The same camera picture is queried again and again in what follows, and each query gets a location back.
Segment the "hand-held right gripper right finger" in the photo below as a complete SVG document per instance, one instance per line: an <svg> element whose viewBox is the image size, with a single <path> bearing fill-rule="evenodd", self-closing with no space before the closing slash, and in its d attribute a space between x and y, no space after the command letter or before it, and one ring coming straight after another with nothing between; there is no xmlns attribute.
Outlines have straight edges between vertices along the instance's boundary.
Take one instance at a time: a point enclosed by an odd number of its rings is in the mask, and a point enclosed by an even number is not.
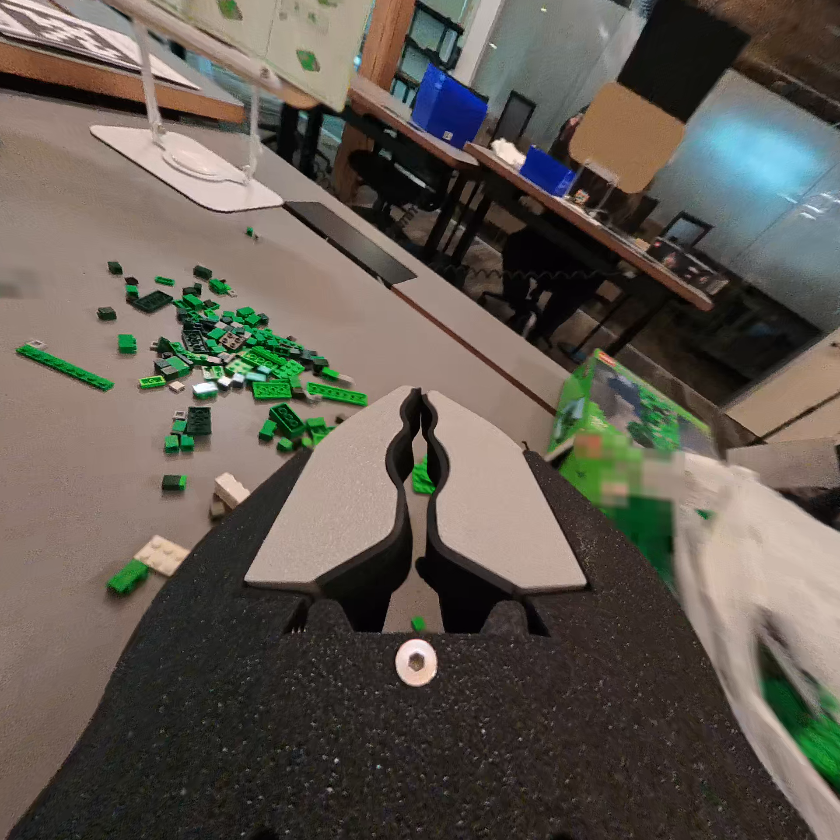
<svg viewBox="0 0 840 840"><path fill-rule="evenodd" d="M441 392L423 396L425 555L447 633L477 633L498 604L582 592L585 573L526 452L496 425Z"/></svg>

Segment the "green toy box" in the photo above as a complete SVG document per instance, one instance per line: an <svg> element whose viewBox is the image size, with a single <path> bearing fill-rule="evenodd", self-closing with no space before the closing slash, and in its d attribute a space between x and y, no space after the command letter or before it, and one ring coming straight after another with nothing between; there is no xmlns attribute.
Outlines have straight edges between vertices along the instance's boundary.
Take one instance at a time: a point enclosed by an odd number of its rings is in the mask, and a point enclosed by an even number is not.
<svg viewBox="0 0 840 840"><path fill-rule="evenodd" d="M709 426L603 350L570 375L556 408L545 458L676 593L670 469L717 458Z"/></svg>

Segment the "white toy brick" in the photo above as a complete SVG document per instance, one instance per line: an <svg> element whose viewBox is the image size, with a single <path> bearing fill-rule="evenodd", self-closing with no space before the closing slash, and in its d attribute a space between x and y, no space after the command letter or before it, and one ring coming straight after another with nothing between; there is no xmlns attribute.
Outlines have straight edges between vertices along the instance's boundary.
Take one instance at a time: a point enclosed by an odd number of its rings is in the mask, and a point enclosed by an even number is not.
<svg viewBox="0 0 840 840"><path fill-rule="evenodd" d="M208 509L208 515L212 522L224 518L229 512L236 509L250 495L241 482L232 474L223 473L214 479L213 493Z"/></svg>

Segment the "pile of green toy bricks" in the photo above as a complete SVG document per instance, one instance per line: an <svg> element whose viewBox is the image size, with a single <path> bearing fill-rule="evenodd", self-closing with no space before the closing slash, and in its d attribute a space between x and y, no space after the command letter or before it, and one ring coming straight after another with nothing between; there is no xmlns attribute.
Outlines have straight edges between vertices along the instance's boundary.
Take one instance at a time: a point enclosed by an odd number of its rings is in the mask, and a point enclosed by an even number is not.
<svg viewBox="0 0 840 840"><path fill-rule="evenodd" d="M178 335L151 342L153 374L139 378L136 385L139 392L168 391L196 403L174 413L164 442L166 454L192 452L198 438L209 436L208 404L229 393L249 393L256 403L268 405L258 441L275 443L282 454L314 448L346 418L342 413L332 421L304 418L292 403L368 406L368 395L354 388L351 377L296 338L276 333L268 314L247 306L225 309L222 298L233 299L236 292L208 267L195 266L193 282L179 296L174 294L175 280L168 276L155 276L152 289L141 292L139 281L117 260L108 260L106 270L123 283L131 309L147 315L174 310Z"/></svg>

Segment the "white flat brick plate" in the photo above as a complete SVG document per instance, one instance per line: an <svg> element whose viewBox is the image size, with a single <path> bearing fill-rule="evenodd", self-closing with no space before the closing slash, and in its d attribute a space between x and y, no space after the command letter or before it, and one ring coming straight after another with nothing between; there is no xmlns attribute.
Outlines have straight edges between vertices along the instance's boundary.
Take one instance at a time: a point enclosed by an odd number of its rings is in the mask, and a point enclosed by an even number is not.
<svg viewBox="0 0 840 840"><path fill-rule="evenodd" d="M132 560L137 560L155 573L170 578L189 553L189 549L155 534L134 553Z"/></svg>

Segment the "bright green toy brick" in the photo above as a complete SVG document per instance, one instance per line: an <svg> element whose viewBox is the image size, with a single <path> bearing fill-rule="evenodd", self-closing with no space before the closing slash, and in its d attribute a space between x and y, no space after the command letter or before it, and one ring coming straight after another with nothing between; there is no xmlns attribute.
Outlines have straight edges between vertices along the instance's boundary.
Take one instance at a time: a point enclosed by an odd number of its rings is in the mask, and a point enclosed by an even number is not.
<svg viewBox="0 0 840 840"><path fill-rule="evenodd" d="M141 560L131 559L106 583L111 596L123 597L132 594L149 578L151 569Z"/></svg>

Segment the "white printed paper bag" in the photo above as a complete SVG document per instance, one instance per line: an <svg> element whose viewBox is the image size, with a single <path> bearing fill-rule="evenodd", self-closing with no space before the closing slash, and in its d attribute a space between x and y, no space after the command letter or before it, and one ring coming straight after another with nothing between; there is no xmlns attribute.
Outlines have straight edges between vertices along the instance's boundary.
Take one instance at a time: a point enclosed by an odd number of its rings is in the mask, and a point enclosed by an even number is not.
<svg viewBox="0 0 840 840"><path fill-rule="evenodd" d="M838 531L749 470L675 457L675 586L750 746L838 838Z"/></svg>

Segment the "long wooden edged table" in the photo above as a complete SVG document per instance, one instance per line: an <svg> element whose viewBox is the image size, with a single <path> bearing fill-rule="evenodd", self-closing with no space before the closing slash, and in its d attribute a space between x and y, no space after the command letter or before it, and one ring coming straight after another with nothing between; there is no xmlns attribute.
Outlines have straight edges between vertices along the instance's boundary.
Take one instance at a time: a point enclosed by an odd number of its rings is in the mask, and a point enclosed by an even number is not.
<svg viewBox="0 0 840 840"><path fill-rule="evenodd" d="M352 79L349 103L343 112L343 118L355 128L364 131L371 139L384 144L388 137L379 138L374 135L374 127L370 125L370 118L378 119L419 145L456 174L455 183L449 189L439 209L435 225L421 250L421 260L424 263L431 265L443 258L444 251L439 249L441 239L454 217L466 184L474 182L485 186L484 195L458 241L451 258L454 265L460 263L466 255L491 205L497 204L518 220L533 226L554 244L567 249L582 264L604 276L612 275L617 266L612 266L597 250L585 245L583 240L571 237L568 232L570 228L581 231L582 237L598 243L603 250L609 250L617 259L632 266L647 278L633 280L630 293L648 299L650 309L618 334L607 348L608 353L617 354L627 346L672 299L686 301L701 312L709 312L714 308L714 300L705 292L680 279L665 266L651 259L634 242L603 225L579 207L563 198L552 196L530 182L512 165L504 162L495 151L476 143L467 143L463 150L457 150L419 128L412 123L407 105L396 100L388 90L378 87L371 80L363 77Z"/></svg>

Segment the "long green brick plate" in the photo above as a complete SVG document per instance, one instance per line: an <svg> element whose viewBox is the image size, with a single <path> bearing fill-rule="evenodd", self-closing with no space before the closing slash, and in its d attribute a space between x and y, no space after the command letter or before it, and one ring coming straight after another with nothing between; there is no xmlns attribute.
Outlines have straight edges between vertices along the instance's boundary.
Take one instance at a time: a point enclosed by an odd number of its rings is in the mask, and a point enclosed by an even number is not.
<svg viewBox="0 0 840 840"><path fill-rule="evenodd" d="M61 358L44 350L40 350L30 343L17 347L15 349L15 353L23 358L45 366L60 375L64 375L76 382L89 386L99 392L109 392L114 387L114 383L111 380L90 371L86 371L85 369L82 369L81 367L66 360L62 360Z"/></svg>

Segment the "black box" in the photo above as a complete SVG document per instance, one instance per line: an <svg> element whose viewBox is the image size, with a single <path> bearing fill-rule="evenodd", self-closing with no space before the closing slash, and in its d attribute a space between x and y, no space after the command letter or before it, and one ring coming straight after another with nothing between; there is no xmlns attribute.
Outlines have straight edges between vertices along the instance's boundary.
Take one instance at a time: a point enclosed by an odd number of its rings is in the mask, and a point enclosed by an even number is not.
<svg viewBox="0 0 840 840"><path fill-rule="evenodd" d="M721 269L708 264L691 248L684 247L672 239L656 237L647 247L647 255L710 298L715 297L730 283L730 279Z"/></svg>

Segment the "black office chair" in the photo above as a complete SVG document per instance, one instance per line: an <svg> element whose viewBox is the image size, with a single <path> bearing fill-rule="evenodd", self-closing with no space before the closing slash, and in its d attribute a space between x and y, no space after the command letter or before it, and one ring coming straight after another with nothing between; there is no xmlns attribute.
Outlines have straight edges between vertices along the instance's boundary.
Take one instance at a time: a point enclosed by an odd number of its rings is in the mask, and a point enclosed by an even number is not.
<svg viewBox="0 0 840 840"><path fill-rule="evenodd" d="M414 172L372 150L352 152L349 165L375 194L372 206L354 206L353 210L392 237L402 232L418 212L440 209L453 173L436 159Z"/></svg>

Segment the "small blue storage bin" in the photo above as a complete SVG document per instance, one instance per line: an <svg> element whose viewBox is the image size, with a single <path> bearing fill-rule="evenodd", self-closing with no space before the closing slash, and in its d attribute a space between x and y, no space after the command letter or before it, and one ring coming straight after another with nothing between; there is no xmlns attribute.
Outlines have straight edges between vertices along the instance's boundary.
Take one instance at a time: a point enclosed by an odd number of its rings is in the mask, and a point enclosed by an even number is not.
<svg viewBox="0 0 840 840"><path fill-rule="evenodd" d="M529 147L519 174L523 179L556 197L565 196L576 177L574 170L534 144Z"/></svg>

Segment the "brown cardboard sheet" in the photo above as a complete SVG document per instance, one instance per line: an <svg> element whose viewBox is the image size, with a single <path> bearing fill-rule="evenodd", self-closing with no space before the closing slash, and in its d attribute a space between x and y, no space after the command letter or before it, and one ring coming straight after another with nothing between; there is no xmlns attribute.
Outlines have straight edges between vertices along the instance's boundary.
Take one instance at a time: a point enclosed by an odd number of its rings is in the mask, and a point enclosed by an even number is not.
<svg viewBox="0 0 840 840"><path fill-rule="evenodd" d="M636 194L670 161L685 133L676 117L609 81L577 125L569 154L623 193Z"/></svg>

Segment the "wooden pillar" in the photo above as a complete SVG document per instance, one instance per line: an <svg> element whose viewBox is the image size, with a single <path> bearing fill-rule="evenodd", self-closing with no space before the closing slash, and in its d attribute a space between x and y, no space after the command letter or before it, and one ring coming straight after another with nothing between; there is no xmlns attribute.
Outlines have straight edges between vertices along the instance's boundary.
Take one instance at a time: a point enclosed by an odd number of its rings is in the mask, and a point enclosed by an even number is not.
<svg viewBox="0 0 840 840"><path fill-rule="evenodd" d="M373 4L359 75L385 91L390 90L396 73L414 6L414 1L375 1ZM366 135L348 122L344 124L332 174L335 195L344 204L354 203L360 183L350 167L350 154L367 151L370 146Z"/></svg>

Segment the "checker pattern board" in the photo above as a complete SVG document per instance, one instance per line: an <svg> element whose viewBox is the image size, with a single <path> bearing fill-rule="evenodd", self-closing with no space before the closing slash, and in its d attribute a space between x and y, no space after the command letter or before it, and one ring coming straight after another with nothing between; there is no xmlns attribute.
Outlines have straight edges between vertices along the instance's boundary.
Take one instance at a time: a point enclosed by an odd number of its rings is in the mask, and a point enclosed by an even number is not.
<svg viewBox="0 0 840 840"><path fill-rule="evenodd" d="M132 37L34 2L2 1L1 33L8 39L109 67L138 73L143 67Z"/></svg>

